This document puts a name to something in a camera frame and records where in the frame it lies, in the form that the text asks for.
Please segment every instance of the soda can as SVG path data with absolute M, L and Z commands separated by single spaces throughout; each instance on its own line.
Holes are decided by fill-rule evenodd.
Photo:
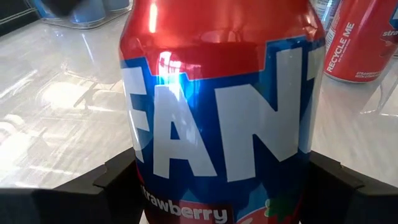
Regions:
M 341 0 L 313 0 L 313 7 L 326 33 L 329 31 L 331 22 L 335 18 L 340 1 Z
M 73 10 L 70 16 L 70 22 L 85 26 L 100 22 L 105 16 L 104 4 L 101 0 L 86 0 L 82 1 L 78 7 Z
M 398 46 L 396 0 L 344 0 L 326 36 L 324 73 L 347 82 L 375 80 Z
M 136 1 L 120 48 L 150 224 L 298 223 L 325 54 L 308 0 Z

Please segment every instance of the can label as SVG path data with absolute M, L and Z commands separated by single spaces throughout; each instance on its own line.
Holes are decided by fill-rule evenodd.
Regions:
M 157 73 L 145 57 L 123 60 L 149 223 L 297 219 L 324 53 L 324 39 L 270 41 L 258 72 L 201 78 L 172 51 Z
M 341 0 L 316 0 L 313 3 L 315 12 L 322 21 L 325 32 L 329 31 Z
M 349 82 L 376 79 L 398 48 L 397 27 L 395 0 L 342 1 L 326 36 L 324 73 Z

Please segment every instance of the white lettering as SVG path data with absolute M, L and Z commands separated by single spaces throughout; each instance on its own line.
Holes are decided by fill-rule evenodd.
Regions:
M 355 24 L 348 22 L 347 26 L 346 26 L 346 29 L 345 29 L 345 31 L 343 33 L 343 36 L 349 37 L 349 35 L 353 31 L 354 26 L 355 26 Z
M 172 122 L 180 139 L 170 139 Z M 169 178 L 171 159 L 187 160 L 195 176 L 217 176 L 179 84 L 155 86 L 154 174 Z
M 209 220 L 210 219 L 210 214 L 212 212 L 213 212 L 212 210 L 203 209 L 203 219 L 204 220 Z
M 333 58 L 338 58 L 339 57 L 339 54 L 335 51 L 334 53 L 333 53 Z
M 144 192 L 145 196 L 147 195 L 146 199 L 151 201 L 152 204 L 159 209 L 169 212 L 172 215 L 176 216 L 183 216 L 189 219 L 196 219 L 196 220 L 214 220 L 212 223 L 226 223 L 228 221 L 228 213 L 227 210 L 221 210 L 221 215 L 219 210 L 210 210 L 210 209 L 197 209 L 193 208 L 195 203 L 191 203 L 190 205 L 186 205 L 187 207 L 180 208 L 177 205 L 173 204 L 173 201 L 169 200 L 168 202 L 164 202 L 163 200 L 151 195 L 148 191 L 145 190 L 144 186 L 141 186 L 142 191 Z
M 201 209 L 193 209 L 193 216 L 195 217 L 195 219 L 200 219 L 200 214 L 201 214 Z
M 333 68 L 335 67 L 335 64 L 334 63 L 332 63 L 332 62 L 330 62 L 329 63 L 329 66 L 328 66 L 328 68 L 326 69 L 326 70 L 328 70 L 328 72 L 331 72 L 331 71 L 333 71 Z
M 256 176 L 254 134 L 278 161 L 297 153 L 301 70 L 301 48 L 277 52 L 277 111 L 252 85 L 215 90 L 228 182 Z
M 157 205 L 159 206 L 160 209 L 165 210 L 166 212 L 169 210 L 169 205 L 165 203 L 162 200 L 159 200 L 158 198 L 156 199 Z
M 156 198 L 153 195 L 150 196 L 150 202 L 152 202 L 153 205 L 157 206 Z
M 144 76 L 142 75 L 141 67 L 124 68 L 122 69 L 122 76 L 124 81 L 124 92 L 126 93 L 127 108 L 129 108 L 130 128 L 132 136 L 132 145 L 136 150 L 136 157 L 141 162 L 144 162 L 142 156 L 142 148 L 148 142 L 140 142 L 138 139 L 137 129 L 149 131 L 147 115 L 143 111 L 134 110 L 132 108 L 130 94 L 146 95 Z
M 193 218 L 193 212 L 192 212 L 191 208 L 182 207 L 181 208 L 181 213 L 182 213 L 182 216 L 184 216 L 185 218 Z
M 397 30 L 390 30 L 390 31 L 386 31 L 383 33 L 383 37 L 389 37 L 392 35 L 398 35 L 398 31 Z
M 322 82 L 322 75 L 317 75 L 313 77 L 309 73 L 311 71 L 315 72 L 323 68 L 323 60 L 319 59 L 323 58 L 324 54 L 325 54 L 325 47 L 320 47 L 308 53 L 307 80 L 311 78 L 315 78 L 315 80 L 314 80 L 312 96 L 310 98 L 310 101 L 308 102 L 308 106 L 306 107 L 303 118 L 300 122 L 300 138 L 298 142 L 298 148 L 304 153 L 308 153 L 311 151 L 315 113 L 317 111 L 320 85 Z
M 216 218 L 216 223 L 226 223 L 228 220 L 226 210 L 222 210 L 222 215 L 220 216 L 218 210 L 214 210 L 214 217 Z
M 338 48 L 336 49 L 336 54 L 341 54 L 342 52 L 343 52 L 343 50 L 342 50 L 341 48 L 338 47 Z
M 181 209 L 178 205 L 173 205 L 173 202 L 169 200 L 170 213 L 173 215 L 181 215 Z
M 338 57 L 333 56 L 331 58 L 331 62 L 334 63 L 334 64 L 337 63 L 338 62 Z
M 374 78 L 378 77 L 380 72 L 357 72 L 355 77 L 356 78 Z
M 347 39 L 341 38 L 341 39 L 340 39 L 340 43 L 341 43 L 341 44 L 346 44 L 346 43 L 347 43 Z

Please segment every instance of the fanta logo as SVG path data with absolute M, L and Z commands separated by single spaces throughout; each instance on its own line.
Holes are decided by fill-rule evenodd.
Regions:
M 195 177 L 216 177 L 216 161 L 209 152 L 221 150 L 226 180 L 232 182 L 256 176 L 254 136 L 278 161 L 295 155 L 298 148 L 308 152 L 314 119 L 312 101 L 317 100 L 318 93 L 314 93 L 314 99 L 310 96 L 313 86 L 319 89 L 320 78 L 315 77 L 325 48 L 324 40 L 309 51 L 310 44 L 303 43 L 306 47 L 274 47 L 276 50 L 269 56 L 269 68 L 274 70 L 254 74 L 257 84 L 261 81 L 259 77 L 275 75 L 275 86 L 269 89 L 275 90 L 271 101 L 275 101 L 276 108 L 264 98 L 260 87 L 248 83 L 248 75 L 195 81 L 178 72 L 153 76 L 144 58 L 133 59 L 140 63 L 124 68 L 123 80 L 137 159 L 143 163 L 153 159 L 153 174 L 165 179 L 170 178 L 170 163 L 175 160 L 187 161 Z M 162 56 L 166 60 L 163 58 L 159 63 L 165 67 L 169 55 Z M 178 71 L 178 66 L 174 63 L 172 67 Z M 306 93 L 310 97 L 305 104 L 308 106 L 300 111 L 303 88 L 311 93 Z M 214 116 L 218 117 L 216 123 L 209 123 Z M 139 131 L 152 134 L 151 139 L 140 138 Z M 143 151 L 152 140 L 153 158 L 144 159 Z

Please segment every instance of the marble countertop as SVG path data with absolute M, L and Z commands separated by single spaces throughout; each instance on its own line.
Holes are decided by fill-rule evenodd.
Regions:
M 35 22 L 0 37 L 0 187 L 54 188 L 131 147 L 118 43 Z M 398 187 L 398 63 L 349 84 L 323 77 L 313 150 Z

